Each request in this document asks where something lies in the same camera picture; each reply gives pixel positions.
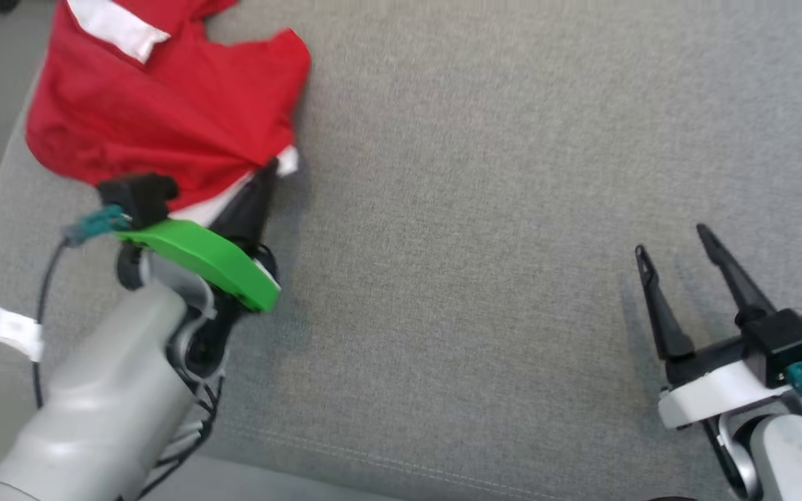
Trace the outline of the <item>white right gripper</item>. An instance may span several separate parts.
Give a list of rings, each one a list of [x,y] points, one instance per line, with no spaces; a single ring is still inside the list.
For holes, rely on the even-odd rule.
[[[697,234],[737,305],[736,326],[742,328],[776,314],[776,307],[715,232],[708,225],[699,224]],[[656,406],[665,428],[672,430],[696,424],[757,405],[792,389],[787,384],[770,389],[761,383],[744,362],[741,338],[722,340],[695,350],[693,340],[682,330],[666,301],[658,271],[643,245],[636,247],[636,265],[656,354],[664,365],[670,387]]]

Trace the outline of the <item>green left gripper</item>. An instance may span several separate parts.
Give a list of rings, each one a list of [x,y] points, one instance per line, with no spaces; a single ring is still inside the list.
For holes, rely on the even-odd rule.
[[[211,224],[212,231],[189,220],[166,219],[116,235],[200,276],[248,310],[270,312],[281,286],[254,258],[267,225],[279,166],[279,159],[270,159],[255,172]]]

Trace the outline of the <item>red white jersey garment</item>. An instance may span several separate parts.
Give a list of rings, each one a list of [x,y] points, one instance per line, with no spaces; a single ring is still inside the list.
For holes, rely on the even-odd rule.
[[[299,165],[294,115],[311,55],[292,30],[232,45],[205,22],[237,0],[58,0],[25,139],[89,185],[168,175],[172,214],[214,222],[252,175]]]

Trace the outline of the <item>grey fabric sofa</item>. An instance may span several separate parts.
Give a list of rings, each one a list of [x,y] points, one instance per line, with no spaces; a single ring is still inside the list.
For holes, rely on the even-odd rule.
[[[734,501],[665,430],[634,249],[735,336],[703,223],[802,312],[802,0],[239,0],[312,65],[214,435],[150,501],[264,470],[409,501]]]

